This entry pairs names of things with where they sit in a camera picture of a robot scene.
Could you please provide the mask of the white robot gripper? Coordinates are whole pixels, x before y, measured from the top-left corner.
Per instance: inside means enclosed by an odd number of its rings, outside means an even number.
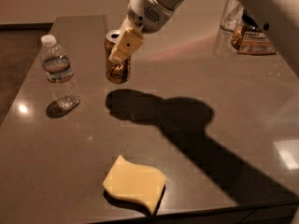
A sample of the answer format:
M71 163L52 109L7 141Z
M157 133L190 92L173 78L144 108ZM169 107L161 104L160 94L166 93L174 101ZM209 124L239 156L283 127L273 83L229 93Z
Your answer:
M108 59L112 63L123 63L143 44L143 34L133 28L132 23L150 34L160 31L173 16L171 0L130 0L128 16L123 20L120 30L107 34L113 42Z

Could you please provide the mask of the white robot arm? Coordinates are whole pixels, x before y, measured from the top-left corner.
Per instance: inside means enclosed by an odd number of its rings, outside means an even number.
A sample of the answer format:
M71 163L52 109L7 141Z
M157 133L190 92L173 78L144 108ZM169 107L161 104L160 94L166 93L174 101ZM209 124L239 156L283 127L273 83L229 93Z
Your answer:
M169 21L184 0L130 0L121 33L109 60L121 63ZM291 70L299 76L299 0L238 0L272 42Z

